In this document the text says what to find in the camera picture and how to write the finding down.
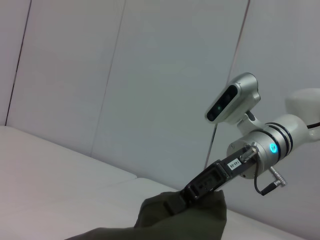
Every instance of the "white wall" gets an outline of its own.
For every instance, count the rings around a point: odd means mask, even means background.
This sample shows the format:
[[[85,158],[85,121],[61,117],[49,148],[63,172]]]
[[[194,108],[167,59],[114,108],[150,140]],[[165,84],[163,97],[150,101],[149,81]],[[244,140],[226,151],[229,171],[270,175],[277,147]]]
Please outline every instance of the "white wall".
[[[8,125],[90,155],[125,0],[33,0]]]
[[[0,1],[0,125],[6,123],[30,0]]]
[[[34,0],[8,125],[182,188],[205,166],[204,112],[228,77],[247,4]]]
[[[261,101],[252,110],[267,123],[285,114],[285,97],[294,90],[320,88],[320,2],[251,0],[231,76],[253,73]],[[226,157],[240,137],[235,126],[219,124],[211,162]],[[239,177],[223,189],[231,210],[311,240],[320,239],[320,143],[298,148],[276,165],[288,182],[262,197],[252,180]],[[259,188],[273,180],[265,172]]]
[[[226,84],[247,0],[126,2],[92,157],[183,188],[204,166],[204,114]]]

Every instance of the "fabric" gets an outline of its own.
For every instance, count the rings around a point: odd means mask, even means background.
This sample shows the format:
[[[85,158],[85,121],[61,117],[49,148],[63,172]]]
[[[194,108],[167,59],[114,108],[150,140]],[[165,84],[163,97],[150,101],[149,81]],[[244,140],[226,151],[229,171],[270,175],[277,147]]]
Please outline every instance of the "fabric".
[[[165,192],[145,200],[131,228],[97,228],[68,240],[220,240],[227,222],[222,191],[215,191],[187,210],[170,215],[164,207]]]

